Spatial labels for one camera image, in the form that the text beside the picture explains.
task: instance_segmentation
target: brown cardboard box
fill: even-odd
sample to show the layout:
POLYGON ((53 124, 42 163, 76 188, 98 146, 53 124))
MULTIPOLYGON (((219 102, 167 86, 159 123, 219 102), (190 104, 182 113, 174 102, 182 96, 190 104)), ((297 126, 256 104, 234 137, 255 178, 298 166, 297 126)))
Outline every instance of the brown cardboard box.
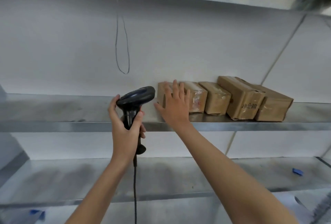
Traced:
POLYGON ((183 83, 185 93, 187 90, 191 91, 189 112, 203 113, 205 110, 208 92, 196 82, 185 81, 183 83))
POLYGON ((227 114, 231 119, 254 119, 264 98, 264 92, 244 84, 241 79, 219 76, 217 83, 232 94, 227 114))
POLYGON ((265 93, 265 97, 254 119, 257 121, 282 122, 285 119, 287 110, 293 103, 293 99, 261 85, 251 86, 265 93))
MULTIPOLYGON (((168 83, 169 87, 171 89, 171 95, 172 95, 172 83, 168 83)), ((159 104, 165 108, 165 93, 164 93, 164 82, 158 83, 158 102, 159 104)))
POLYGON ((214 82, 199 82, 199 85, 208 91, 205 113, 226 114, 231 93, 214 82))

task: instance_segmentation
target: right hand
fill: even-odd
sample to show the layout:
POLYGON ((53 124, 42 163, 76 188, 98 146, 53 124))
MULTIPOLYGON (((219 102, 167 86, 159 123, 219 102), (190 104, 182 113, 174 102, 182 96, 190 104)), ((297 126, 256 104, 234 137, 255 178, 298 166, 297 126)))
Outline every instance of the right hand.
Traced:
POLYGON ((182 124, 189 123, 188 113, 190 106, 190 90, 184 93, 184 83, 180 83, 178 88, 177 80, 173 81, 172 94, 168 82, 164 82, 164 92, 166 96, 166 107, 155 103, 155 108, 162 115, 166 123, 175 130, 182 124))

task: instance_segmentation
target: hanging wire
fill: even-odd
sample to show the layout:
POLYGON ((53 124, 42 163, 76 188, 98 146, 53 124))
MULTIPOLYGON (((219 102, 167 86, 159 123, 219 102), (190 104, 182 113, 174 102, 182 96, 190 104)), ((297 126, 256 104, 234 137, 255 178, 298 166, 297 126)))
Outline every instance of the hanging wire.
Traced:
POLYGON ((115 40, 115 57, 116 57, 116 64, 118 70, 120 70, 123 74, 128 74, 130 72, 130 53, 129 53, 129 42, 128 42, 128 37, 127 37, 127 32, 126 32, 126 27, 125 27, 125 21, 123 18, 123 15, 119 15, 119 10, 120 10, 120 5, 119 5, 119 0, 116 0, 117 2, 117 9, 116 9, 116 40, 115 40), (121 16, 121 19, 123 21, 123 27, 124 27, 124 32, 126 35, 126 51, 127 51, 127 59, 128 59, 128 69, 127 72, 122 71, 122 69, 119 67, 118 64, 118 56, 117 56, 117 42, 118 42, 118 18, 121 16))

